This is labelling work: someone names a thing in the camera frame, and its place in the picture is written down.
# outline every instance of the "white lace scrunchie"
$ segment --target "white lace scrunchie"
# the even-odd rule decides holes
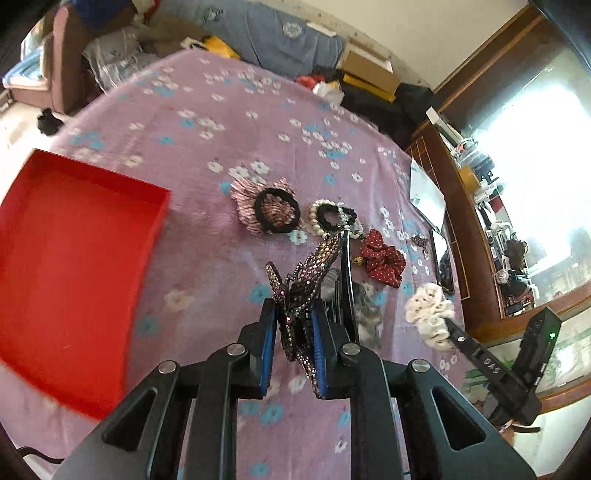
[[[414,323],[425,343],[440,351],[451,350],[447,340],[449,331],[445,318],[454,318],[453,303],[443,296],[443,290],[434,283],[420,286],[406,305],[406,321]]]

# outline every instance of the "red box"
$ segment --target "red box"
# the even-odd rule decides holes
[[[96,419],[125,392],[129,334],[170,191],[35,150],[0,205],[0,357]]]

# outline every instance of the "black hair tie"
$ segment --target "black hair tie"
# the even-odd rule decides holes
[[[262,211],[262,203],[263,200],[267,197],[267,195],[273,195],[275,197],[279,197],[284,202],[289,203],[290,207],[294,209],[294,217],[293,220],[281,226],[273,225],[266,217]],[[298,205],[297,201],[295,200],[294,196],[286,192],[282,189],[275,189],[275,188],[268,188],[264,189],[261,193],[256,196],[255,199],[255,217],[257,221],[261,224],[261,227],[265,232],[272,232],[272,233],[289,233],[296,229],[296,227],[300,224],[300,217],[301,217],[301,210],[300,206]]]
[[[340,223],[336,225],[332,225],[327,219],[327,213],[334,213],[336,216],[339,216],[339,207],[336,205],[331,205],[330,203],[323,203],[318,207],[316,210],[316,219],[318,220],[318,224],[322,227],[322,230],[325,232],[338,232],[342,230],[343,227]],[[353,225],[355,220],[357,220],[357,213],[352,208],[343,207],[343,213],[348,215],[349,220],[347,220],[348,225]]]

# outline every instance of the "white floor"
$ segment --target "white floor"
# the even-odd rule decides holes
[[[0,202],[18,175],[33,149],[49,149],[53,137],[46,137],[37,128],[41,109],[15,103],[0,116]],[[55,114],[64,122],[67,115]]]

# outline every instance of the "yellow bag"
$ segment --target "yellow bag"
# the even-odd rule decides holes
[[[226,45],[221,38],[212,35],[211,37],[205,39],[203,42],[205,47],[211,53],[215,53],[216,55],[220,55],[221,57],[227,59],[236,59],[240,60],[240,56],[238,53],[233,51],[228,45]]]

